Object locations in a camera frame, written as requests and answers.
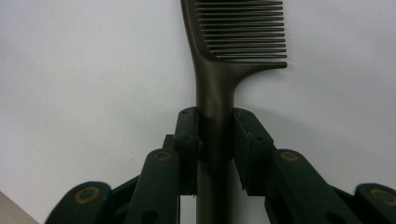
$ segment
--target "comb teeth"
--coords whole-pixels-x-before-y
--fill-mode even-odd
[[[287,57],[282,2],[199,0],[194,6],[206,46],[217,58],[268,62]]]

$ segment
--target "rivet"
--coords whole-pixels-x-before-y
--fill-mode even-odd
[[[100,195],[100,189],[97,187],[87,187],[80,190],[75,196],[76,203],[90,203]]]
[[[282,152],[280,153],[280,158],[282,158],[282,160],[284,161],[297,161],[298,160],[298,156],[292,152]]]
[[[383,189],[372,189],[370,190],[370,193],[373,197],[381,201],[381,203],[388,206],[396,206],[396,196],[394,194]]]
[[[167,151],[157,152],[154,155],[155,160],[157,161],[168,161],[172,158],[171,154]]]

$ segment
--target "screw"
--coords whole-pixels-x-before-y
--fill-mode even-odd
[[[97,187],[87,187],[80,190],[75,196],[76,203],[90,203],[100,195],[100,189]]]
[[[390,192],[387,192],[383,189],[372,189],[370,193],[381,201],[381,203],[386,204],[387,206],[396,206],[396,196]]]

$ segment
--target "white wall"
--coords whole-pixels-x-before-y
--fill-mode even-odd
[[[235,105],[332,185],[396,189],[396,3],[284,8],[289,68],[248,78]],[[79,183],[118,186],[194,87],[178,1],[0,2],[0,190],[42,223]],[[262,223],[263,199],[235,194],[235,223]],[[194,223],[193,199],[182,206]]]

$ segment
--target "black comb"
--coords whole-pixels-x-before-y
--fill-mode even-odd
[[[199,135],[197,223],[232,223],[233,93],[245,77],[285,68],[282,2],[181,0],[194,62]]]

